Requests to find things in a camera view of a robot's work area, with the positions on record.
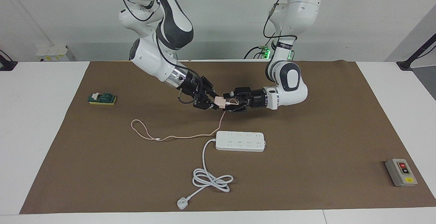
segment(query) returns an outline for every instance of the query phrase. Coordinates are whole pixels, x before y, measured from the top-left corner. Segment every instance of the pink cable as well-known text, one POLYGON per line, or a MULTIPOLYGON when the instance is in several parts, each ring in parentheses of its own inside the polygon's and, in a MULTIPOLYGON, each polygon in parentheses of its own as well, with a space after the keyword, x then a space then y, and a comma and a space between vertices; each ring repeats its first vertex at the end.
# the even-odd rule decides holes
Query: pink cable
POLYGON ((134 120, 132 120, 132 122, 130 123, 130 126, 132 127, 132 129, 133 129, 133 130, 134 130, 134 131, 135 131, 135 132, 136 132, 140 137, 142 137, 142 138, 144 138, 144 139, 147 139, 147 140, 151 140, 151 141, 162 142, 162 141, 164 141, 164 140, 166 140, 166 139, 168 139, 168 138, 175 138, 175 139, 191 139, 191 138, 195 138, 195 137, 199 137, 199 136, 211 136, 211 135, 215 134, 215 132, 217 132, 217 131, 221 128, 221 122, 222 122, 222 119, 223 119, 223 117, 224 117, 224 114, 225 114, 225 112, 222 113, 221 119, 219 120, 218 128, 215 129, 211 134, 198 134, 198 135, 193 135, 193 136, 188 136, 188 137, 179 137, 179 136, 170 135, 170 136, 165 137, 164 139, 153 138, 153 136, 151 136, 151 135, 148 133, 148 129, 147 129, 147 127, 145 126, 145 124, 144 124, 141 120, 139 120, 139 119, 134 119, 134 120), (140 122, 140 124, 142 124, 142 126, 144 126, 145 131, 146 131, 147 135, 148 135, 150 138, 147 138, 147 137, 143 136, 141 133, 139 133, 139 132, 134 128, 134 122, 140 122))

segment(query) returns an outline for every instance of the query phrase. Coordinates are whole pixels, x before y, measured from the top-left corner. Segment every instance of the white wall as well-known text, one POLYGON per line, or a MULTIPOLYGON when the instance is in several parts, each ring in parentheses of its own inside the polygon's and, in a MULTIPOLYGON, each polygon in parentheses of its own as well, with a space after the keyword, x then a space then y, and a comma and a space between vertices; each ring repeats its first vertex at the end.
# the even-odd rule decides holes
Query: white wall
MULTIPOLYGON (((118 22, 121 0, 19 0, 54 44, 78 60, 125 60, 136 34, 118 22)), ((179 0, 194 25, 193 43, 181 59, 242 58, 264 44, 262 27, 276 0, 179 0)), ((384 61, 436 0, 323 0, 316 23, 299 36, 296 59, 384 61)), ((41 33, 23 24, 1 0, 0 47, 21 61, 35 61, 41 33)), ((273 32, 268 26, 268 33, 273 32)))
MULTIPOLYGON (((398 47, 389 55, 386 61, 405 61, 418 50, 428 39, 436 34, 436 5, 419 22, 419 24, 407 35, 398 47)), ((427 53, 435 45, 433 44, 423 54, 427 53)), ((436 50, 428 55, 415 60, 411 67, 426 67, 436 65, 436 50)))

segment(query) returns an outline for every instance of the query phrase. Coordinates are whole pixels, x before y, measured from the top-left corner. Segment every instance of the power strip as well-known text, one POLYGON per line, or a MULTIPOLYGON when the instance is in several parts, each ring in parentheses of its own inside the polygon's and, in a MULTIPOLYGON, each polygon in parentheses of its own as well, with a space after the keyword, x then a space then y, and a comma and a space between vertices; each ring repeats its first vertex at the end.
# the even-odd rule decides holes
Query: power strip
POLYGON ((259 132, 218 131, 215 148, 225 151, 263 151, 265 139, 259 132))

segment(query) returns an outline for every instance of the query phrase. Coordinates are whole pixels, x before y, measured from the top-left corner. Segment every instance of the yellow base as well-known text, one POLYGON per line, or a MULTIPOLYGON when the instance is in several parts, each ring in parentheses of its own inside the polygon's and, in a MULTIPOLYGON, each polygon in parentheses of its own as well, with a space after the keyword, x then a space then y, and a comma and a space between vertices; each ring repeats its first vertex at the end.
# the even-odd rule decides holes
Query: yellow base
POLYGON ((91 105, 110 105, 110 106, 115 105, 115 102, 116 102, 116 97, 114 98, 112 103, 102 103, 102 102, 92 102, 92 101, 89 101, 89 103, 91 105))

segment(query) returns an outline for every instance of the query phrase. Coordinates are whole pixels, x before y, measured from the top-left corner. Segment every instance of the gray switch box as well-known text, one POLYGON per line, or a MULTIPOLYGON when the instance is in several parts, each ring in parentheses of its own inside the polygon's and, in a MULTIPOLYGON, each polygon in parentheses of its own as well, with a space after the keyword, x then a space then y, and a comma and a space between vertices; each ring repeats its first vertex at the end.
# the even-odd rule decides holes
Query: gray switch box
POLYGON ((397 187, 418 184, 405 159, 391 159, 385 162, 394 185, 397 187))

